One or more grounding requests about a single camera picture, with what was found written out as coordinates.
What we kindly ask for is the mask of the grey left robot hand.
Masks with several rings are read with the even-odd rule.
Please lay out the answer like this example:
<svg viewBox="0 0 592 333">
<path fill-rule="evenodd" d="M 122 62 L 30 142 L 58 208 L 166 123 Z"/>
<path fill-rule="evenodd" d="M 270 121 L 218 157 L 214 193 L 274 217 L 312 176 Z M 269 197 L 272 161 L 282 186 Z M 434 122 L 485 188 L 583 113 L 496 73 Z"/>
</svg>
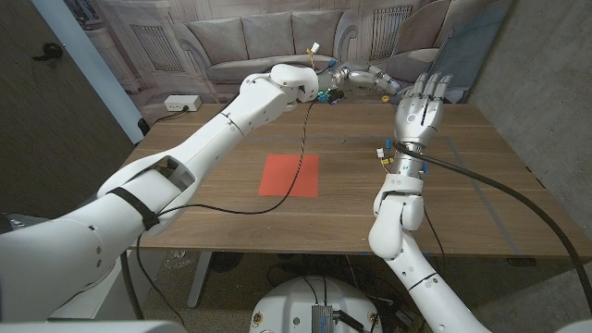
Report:
<svg viewBox="0 0 592 333">
<path fill-rule="evenodd" d="M 344 83 L 352 86 L 396 94 L 401 86 L 390 75 L 366 62 L 346 62 L 330 70 L 331 83 L 340 87 Z"/>
</svg>

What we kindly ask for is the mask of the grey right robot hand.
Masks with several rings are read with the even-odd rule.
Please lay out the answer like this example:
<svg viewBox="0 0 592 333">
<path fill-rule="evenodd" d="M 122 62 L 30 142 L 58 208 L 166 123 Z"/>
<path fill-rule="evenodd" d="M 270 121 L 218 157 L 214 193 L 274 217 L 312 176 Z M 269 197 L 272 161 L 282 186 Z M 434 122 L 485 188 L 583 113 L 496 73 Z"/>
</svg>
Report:
<svg viewBox="0 0 592 333">
<path fill-rule="evenodd" d="M 436 135 L 444 113 L 444 94 L 453 76 L 422 73 L 402 97 L 396 111 L 395 137 L 398 142 L 423 148 Z"/>
</svg>

